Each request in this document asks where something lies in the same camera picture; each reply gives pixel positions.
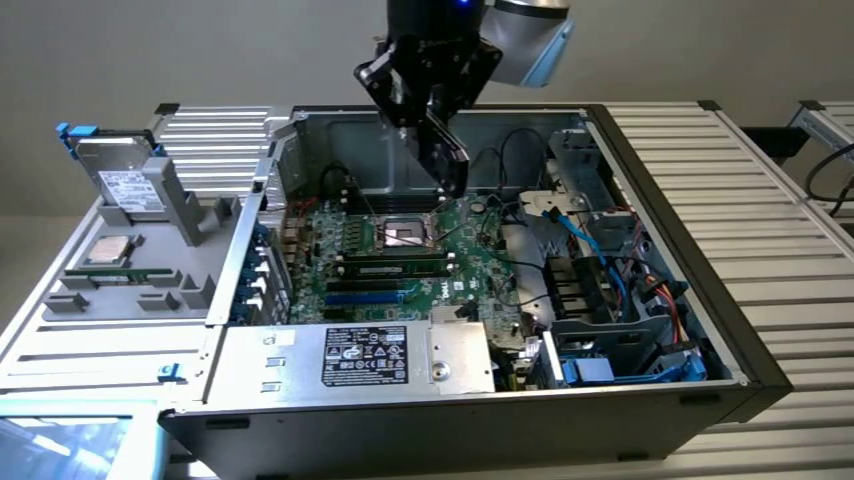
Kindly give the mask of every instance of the blue cable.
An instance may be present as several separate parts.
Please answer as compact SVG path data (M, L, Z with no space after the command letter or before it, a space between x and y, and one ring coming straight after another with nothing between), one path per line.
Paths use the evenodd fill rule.
M551 218L548 216L548 212L543 212L541 216L544 218ZM623 278L619 276L619 273L616 272L616 270L613 270L613 267L608 267L608 262L604 259L604 255L601 255L601 250L599 250L599 244L596 243L593 238L589 237L584 232L581 232L579 230L579 228L569 221L569 219L568 219L568 217L565 215L560 215L557 217L557 221L560 222L560 225L563 225L567 228L569 233L572 235L575 235L575 237L577 237L579 239L584 240L584 242L587 242L587 244L589 245L589 248L592 249L593 253L596 254L596 257L599 257L599 263L601 263L601 267L604 267L604 269L608 272L608 275L613 279L613 283L616 284L616 288L619 288L619 292L620 292L620 294L623 296L623 305L620 305L620 310L621 310L623 320L627 320L628 319L628 308L627 307L628 307L629 298L628 298L628 290L625 289L625 283L623 282Z

